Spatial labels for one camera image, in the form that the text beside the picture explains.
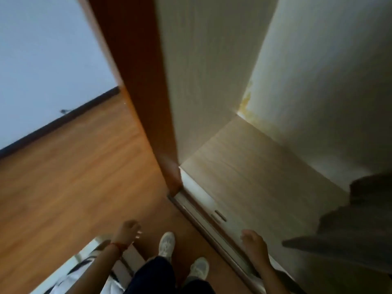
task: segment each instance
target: red string bracelet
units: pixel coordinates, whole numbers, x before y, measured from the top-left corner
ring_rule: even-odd
[[[126,251],[128,249],[128,245],[125,245],[123,243],[119,243],[119,242],[111,242],[110,245],[115,245],[118,250],[120,251],[120,255],[122,255],[124,253],[124,251]]]

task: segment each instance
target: hand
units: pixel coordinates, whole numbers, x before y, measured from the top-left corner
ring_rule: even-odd
[[[267,244],[260,235],[253,230],[245,229],[242,230],[241,240],[246,254],[258,271],[271,267]]]
[[[141,234],[141,226],[136,220],[125,221],[118,228],[112,242],[121,243],[128,247],[133,244],[136,238]]]

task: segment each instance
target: light wood floor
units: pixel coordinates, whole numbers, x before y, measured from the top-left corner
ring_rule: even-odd
[[[285,239],[314,234],[319,218],[345,205],[348,194],[239,116],[181,168],[228,211],[224,216],[235,218],[231,229],[262,235],[270,255],[308,294],[391,291],[386,274],[282,247]],[[225,225],[230,229],[229,220]]]
[[[178,281],[199,256],[217,293],[248,289],[166,198],[154,156],[121,95],[0,161],[0,289],[28,293],[97,235],[140,220],[154,256],[165,231]]]

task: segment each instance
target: sneaker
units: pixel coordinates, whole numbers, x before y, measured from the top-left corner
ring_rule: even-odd
[[[209,270],[210,264],[207,259],[200,257],[191,265],[189,276],[195,276],[201,280],[205,280]]]
[[[171,261],[171,255],[174,251],[176,239],[173,232],[166,232],[159,242],[159,256],[165,257]]]

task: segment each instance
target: baseboard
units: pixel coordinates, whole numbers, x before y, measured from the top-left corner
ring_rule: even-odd
[[[78,116],[82,115],[86,111],[90,110],[91,108],[105,102],[106,100],[110,99],[111,97],[120,93],[119,87],[112,88],[111,90],[103,93],[102,95],[98,96],[97,98],[92,99],[91,101],[83,104],[82,106],[71,110],[70,112],[64,114],[62,117],[55,119],[51,123],[35,130],[34,132],[26,135],[25,137],[15,141],[14,143],[6,146],[5,148],[0,149],[0,159],[5,158],[18,150],[26,147],[30,143],[34,142],[35,140],[49,134],[50,132],[60,128],[62,125],[72,121],[73,119],[77,118]]]

